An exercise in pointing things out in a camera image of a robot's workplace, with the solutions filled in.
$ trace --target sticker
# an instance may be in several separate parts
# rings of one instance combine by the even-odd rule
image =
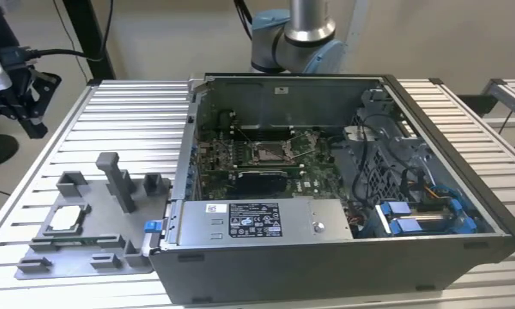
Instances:
[[[281,235],[277,203],[229,204],[230,237],[280,237]]]
[[[288,87],[274,87],[274,94],[276,95],[286,95],[288,94]]]
[[[226,204],[205,204],[205,212],[226,212]]]

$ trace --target aluminum extrusion table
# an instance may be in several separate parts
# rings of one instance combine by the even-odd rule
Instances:
[[[400,80],[487,186],[515,215],[515,150],[441,84]],[[0,211],[0,308],[164,308],[172,306],[154,273],[18,281],[23,256],[53,204],[62,171],[104,179],[101,151],[117,151],[133,178],[173,178],[189,82],[110,80],[88,86]],[[515,253],[475,267],[444,291],[372,295],[228,308],[515,308]]]

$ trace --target motherboard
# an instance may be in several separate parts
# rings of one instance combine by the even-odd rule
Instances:
[[[233,127],[198,145],[200,200],[348,199],[331,147],[319,129]]]

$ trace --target white wall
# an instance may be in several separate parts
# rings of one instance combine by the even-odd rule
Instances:
[[[347,36],[353,2],[329,0],[339,39]],[[51,0],[21,3],[6,16],[21,43],[39,49],[69,48]],[[253,13],[288,7],[288,0],[246,3]],[[468,93],[479,91],[491,77],[515,78],[515,0],[369,3],[353,73],[440,77],[451,89]],[[93,4],[104,24],[108,1]],[[120,79],[185,79],[192,72],[249,67],[249,40],[230,0],[116,0],[108,48]],[[53,131],[85,83],[73,57],[41,58],[37,69],[63,78],[43,119]],[[3,117],[0,132],[23,134]]]
[[[353,0],[329,0],[336,36],[347,36]],[[101,22],[108,1],[93,0]],[[288,0],[248,0],[254,14],[288,8]],[[120,0],[109,51],[120,75],[130,79],[185,79],[193,72],[244,72],[250,42],[232,0]]]
[[[515,79],[515,0],[369,0],[355,69],[476,93]]]

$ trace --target gray plastic stand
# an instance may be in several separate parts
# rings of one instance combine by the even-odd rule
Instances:
[[[17,279],[152,272],[141,254],[142,228],[146,221],[164,217],[169,180],[157,173],[132,180],[117,162],[116,153],[101,153],[96,165],[106,181],[86,181],[78,171],[62,173],[59,195],[17,264]],[[55,228],[50,224],[62,207],[80,209],[69,208],[77,214],[66,218],[69,227]]]

